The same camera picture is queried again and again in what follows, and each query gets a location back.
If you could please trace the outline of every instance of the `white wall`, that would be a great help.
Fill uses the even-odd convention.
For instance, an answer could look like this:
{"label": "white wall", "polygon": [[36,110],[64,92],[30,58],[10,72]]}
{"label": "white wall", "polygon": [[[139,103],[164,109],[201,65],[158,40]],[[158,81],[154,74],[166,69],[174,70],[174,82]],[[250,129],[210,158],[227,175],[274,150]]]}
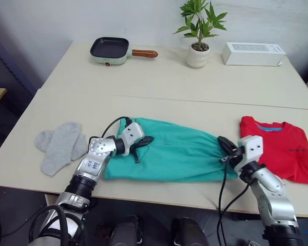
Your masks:
{"label": "white wall", "polygon": [[[35,84],[42,84],[73,40],[127,38],[134,45],[186,48],[172,33],[186,0],[0,0],[0,40]],[[228,12],[227,32],[208,43],[278,43],[300,74],[308,69],[308,0],[213,0]]]}

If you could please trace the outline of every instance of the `floor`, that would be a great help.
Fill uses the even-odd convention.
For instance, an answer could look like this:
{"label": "floor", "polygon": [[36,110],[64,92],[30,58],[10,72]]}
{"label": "floor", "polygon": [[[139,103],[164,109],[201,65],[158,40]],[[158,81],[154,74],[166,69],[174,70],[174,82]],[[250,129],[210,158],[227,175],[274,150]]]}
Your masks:
{"label": "floor", "polygon": [[[3,105],[0,106],[0,132],[4,135],[13,128],[17,118]],[[97,206],[87,215],[91,246],[99,245],[98,232],[102,226],[114,226],[123,217],[136,214],[144,220],[144,246],[168,246],[170,224],[174,218],[188,217],[199,223],[210,245],[218,245],[216,237],[217,211],[167,206],[111,199],[96,199]],[[3,234],[11,232],[45,204],[44,194],[34,191],[0,187],[0,222]],[[268,245],[262,239],[263,225],[259,220],[238,220],[237,214],[228,213],[224,228],[228,245],[245,245],[249,240]],[[298,218],[304,245],[308,245],[308,218]],[[9,237],[1,246],[28,244],[30,223]]]}

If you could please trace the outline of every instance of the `green leaves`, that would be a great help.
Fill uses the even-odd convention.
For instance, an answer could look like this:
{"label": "green leaves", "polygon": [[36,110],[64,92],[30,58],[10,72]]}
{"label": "green leaves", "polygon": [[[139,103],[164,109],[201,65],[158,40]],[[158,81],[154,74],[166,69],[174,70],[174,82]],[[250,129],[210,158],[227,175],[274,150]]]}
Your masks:
{"label": "green leaves", "polygon": [[[210,31],[213,28],[227,30],[222,23],[222,20],[227,13],[221,13],[216,16],[214,8],[210,3],[206,3],[206,0],[188,0],[183,6],[180,7],[182,10],[181,15],[185,18],[186,26],[179,28],[175,33],[190,30],[185,33],[184,37],[197,37],[202,39],[203,37],[214,37],[217,34],[211,34]],[[206,13],[207,18],[202,17],[203,10]],[[193,19],[196,16],[197,22],[193,23]]]}

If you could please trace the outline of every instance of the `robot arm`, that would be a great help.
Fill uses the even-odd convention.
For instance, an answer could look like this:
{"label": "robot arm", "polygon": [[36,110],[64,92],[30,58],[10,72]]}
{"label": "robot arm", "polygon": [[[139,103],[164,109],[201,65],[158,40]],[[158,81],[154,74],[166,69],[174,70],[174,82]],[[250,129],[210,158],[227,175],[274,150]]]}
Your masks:
{"label": "robot arm", "polygon": [[[85,220],[84,215],[88,211],[92,191],[101,174],[104,173],[109,160],[115,155],[129,155],[134,143],[144,138],[141,126],[130,121],[131,119],[117,139],[110,136],[107,138],[92,137],[89,140],[88,154],[82,159],[70,184],[56,201],[56,205],[60,206],[66,214],[68,235],[74,245],[79,244],[81,237],[78,221]],[[57,211],[51,210],[42,224],[39,237],[35,240],[30,239],[33,241],[29,245],[60,245],[60,235],[61,224],[57,219]]]}
{"label": "robot arm", "polygon": [[240,178],[249,183],[258,202],[261,220],[265,226],[263,238],[270,245],[303,245],[294,208],[287,198],[282,180],[258,161],[263,154],[260,136],[239,140],[237,148],[224,137],[219,137],[222,148],[232,155],[231,166]]}

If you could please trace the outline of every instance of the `red t-shirt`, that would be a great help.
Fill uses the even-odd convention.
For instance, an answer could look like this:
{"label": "red t-shirt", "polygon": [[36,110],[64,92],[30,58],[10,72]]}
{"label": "red t-shirt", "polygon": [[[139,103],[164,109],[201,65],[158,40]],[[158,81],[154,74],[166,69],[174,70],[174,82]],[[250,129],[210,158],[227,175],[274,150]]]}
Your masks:
{"label": "red t-shirt", "polygon": [[287,122],[260,123],[250,116],[242,117],[241,137],[263,137],[263,155],[259,163],[280,178],[308,183],[308,140],[305,132]]}

